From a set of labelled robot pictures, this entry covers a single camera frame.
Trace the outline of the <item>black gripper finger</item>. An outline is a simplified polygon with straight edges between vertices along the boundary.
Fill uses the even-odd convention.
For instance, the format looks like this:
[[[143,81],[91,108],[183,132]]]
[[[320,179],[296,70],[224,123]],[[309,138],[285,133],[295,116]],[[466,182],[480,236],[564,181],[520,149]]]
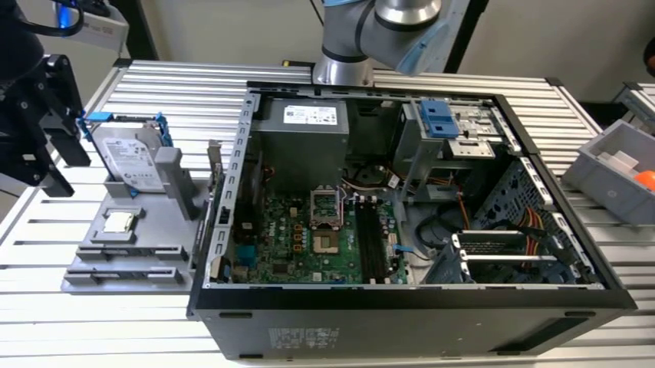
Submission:
[[[40,187],[49,197],[71,197],[75,191],[55,167],[47,143],[37,123],[1,115],[1,174]]]
[[[40,126],[69,166],[88,166],[91,159],[81,146],[83,105],[68,57],[52,54],[41,61],[45,77],[37,82],[37,96],[47,108]]]

